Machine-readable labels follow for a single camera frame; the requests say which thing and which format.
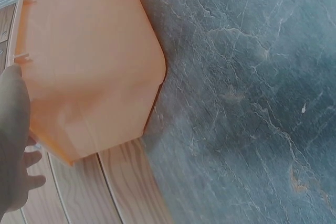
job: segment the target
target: finger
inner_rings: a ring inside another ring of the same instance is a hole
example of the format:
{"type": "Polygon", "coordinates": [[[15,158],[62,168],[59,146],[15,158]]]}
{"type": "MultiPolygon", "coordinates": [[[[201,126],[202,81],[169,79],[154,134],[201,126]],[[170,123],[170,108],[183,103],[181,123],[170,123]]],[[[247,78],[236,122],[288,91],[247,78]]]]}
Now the finger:
{"type": "Polygon", "coordinates": [[[29,190],[39,188],[46,183],[46,177],[43,175],[28,176],[28,188],[29,190]]]}
{"type": "Polygon", "coordinates": [[[35,165],[42,158],[42,153],[39,151],[25,152],[23,155],[23,160],[25,162],[26,168],[35,165]]]}
{"type": "Polygon", "coordinates": [[[29,136],[26,146],[34,146],[35,144],[36,141],[31,136],[29,136]]]}
{"type": "Polygon", "coordinates": [[[18,64],[9,66],[2,72],[2,77],[22,77],[22,70],[18,64]]]}

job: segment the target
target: marble veining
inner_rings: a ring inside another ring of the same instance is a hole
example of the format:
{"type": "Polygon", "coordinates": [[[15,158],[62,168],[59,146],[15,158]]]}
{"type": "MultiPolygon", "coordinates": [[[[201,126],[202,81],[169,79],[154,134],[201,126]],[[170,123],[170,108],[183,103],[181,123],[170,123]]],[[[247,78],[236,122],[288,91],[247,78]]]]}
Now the marble veining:
{"type": "Polygon", "coordinates": [[[336,223],[336,0],[141,0],[167,59],[143,138],[176,223],[336,223]]]}

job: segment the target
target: wood grain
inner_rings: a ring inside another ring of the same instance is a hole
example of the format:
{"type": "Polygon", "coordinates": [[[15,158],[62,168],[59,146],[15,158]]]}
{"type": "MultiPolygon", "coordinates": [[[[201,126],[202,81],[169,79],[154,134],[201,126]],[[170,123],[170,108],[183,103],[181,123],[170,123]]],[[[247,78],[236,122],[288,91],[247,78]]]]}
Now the wood grain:
{"type": "Polygon", "coordinates": [[[0,43],[8,40],[15,4],[0,9],[0,43]]]}
{"type": "Polygon", "coordinates": [[[36,165],[28,169],[30,175],[43,174],[47,178],[46,184],[29,192],[28,202],[22,208],[28,224],[67,224],[61,201],[58,197],[56,185],[50,168],[47,152],[42,148],[43,158],[36,165]]]}
{"type": "Polygon", "coordinates": [[[65,166],[50,156],[60,198],[69,221],[121,224],[96,155],[65,166]]]}
{"type": "Polygon", "coordinates": [[[99,157],[123,223],[173,223],[139,140],[99,157]]]}
{"type": "Polygon", "coordinates": [[[21,213],[21,210],[15,212],[8,212],[2,218],[1,224],[25,224],[25,220],[21,213]]]}
{"type": "Polygon", "coordinates": [[[0,74],[6,66],[7,42],[0,43],[0,74]]]}

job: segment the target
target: orange plastic container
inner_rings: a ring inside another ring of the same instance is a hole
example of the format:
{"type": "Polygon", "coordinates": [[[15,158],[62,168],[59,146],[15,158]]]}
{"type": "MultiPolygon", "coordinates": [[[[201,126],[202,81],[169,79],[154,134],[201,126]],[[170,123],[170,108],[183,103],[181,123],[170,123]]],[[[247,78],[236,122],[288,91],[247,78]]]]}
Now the orange plastic container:
{"type": "Polygon", "coordinates": [[[165,76],[139,0],[19,0],[14,62],[28,87],[31,134],[68,164],[140,137],[165,76]]]}

